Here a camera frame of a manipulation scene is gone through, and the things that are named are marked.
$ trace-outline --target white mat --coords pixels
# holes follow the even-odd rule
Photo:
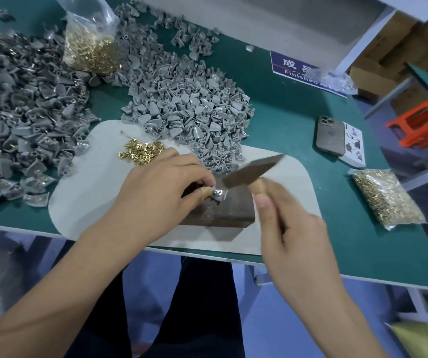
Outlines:
[[[126,125],[120,120],[100,123],[88,136],[91,145],[88,152],[73,160],[76,173],[63,177],[50,198],[51,220],[67,239],[78,239],[85,228],[104,215],[133,168],[132,163],[117,156],[127,142],[127,138],[120,135],[121,130],[140,142],[151,142],[137,125]],[[190,153],[185,145],[175,145],[173,141],[163,143],[166,147],[175,147],[181,154]],[[242,153],[246,162],[277,154],[248,146],[242,146]],[[286,156],[265,176],[284,185],[308,212],[320,216],[312,182],[298,160]],[[178,226],[151,246],[260,255],[260,224],[257,217],[248,228]]]

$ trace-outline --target pile of gray plastic parts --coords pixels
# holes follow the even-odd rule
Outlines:
[[[213,172],[237,169],[254,109],[232,79],[206,68],[203,60],[195,62],[211,55],[220,32],[204,32],[153,8],[155,23],[138,25],[136,17],[147,10],[140,2],[115,9],[122,69],[101,78],[129,87],[133,100],[122,108],[121,120],[142,125],[153,140],[188,145]],[[158,27],[177,29],[171,43],[188,44],[190,57],[164,51],[154,32]],[[62,64],[63,50],[57,28],[45,30],[40,39],[15,31],[0,34],[0,199],[46,206],[46,187],[57,178],[45,172],[55,167],[58,177],[69,176],[73,157],[89,147],[89,126],[100,119],[86,108],[88,86],[101,80]]]
[[[0,199],[48,203],[46,187],[73,172],[72,159],[89,147],[88,127],[100,119],[85,105],[99,78],[61,65],[64,39],[0,34]]]
[[[219,69],[206,68],[199,55],[209,56],[219,39],[217,29],[204,32],[181,17],[151,8],[154,25],[138,25],[144,3],[124,4],[115,9],[120,18],[119,61],[122,70],[105,77],[107,83],[129,87],[132,102],[122,108],[124,123],[138,123],[154,140],[172,138],[187,144],[204,165],[227,173],[244,160],[241,140],[247,137],[254,108],[249,97]],[[164,51],[154,32],[159,26],[175,28],[173,45],[189,43],[186,55]]]

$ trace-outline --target metal blade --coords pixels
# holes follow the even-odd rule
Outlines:
[[[250,162],[245,167],[229,173],[222,181],[227,188],[232,188],[240,185],[250,185],[261,175],[275,166],[284,155],[276,155],[267,158],[256,159]]]

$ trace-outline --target person's left hand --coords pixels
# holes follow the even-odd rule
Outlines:
[[[181,197],[196,181],[205,187]],[[210,196],[210,186],[215,186],[215,178],[195,155],[179,155],[168,148],[148,165],[129,172],[109,211],[86,231],[102,231],[127,253],[137,253],[171,231]]]

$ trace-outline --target forearm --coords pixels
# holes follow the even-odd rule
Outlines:
[[[363,314],[345,291],[327,303],[310,304],[297,314],[328,358],[386,358]]]
[[[104,289],[127,262],[112,261],[109,238],[86,233],[0,318],[0,358],[62,357]]]

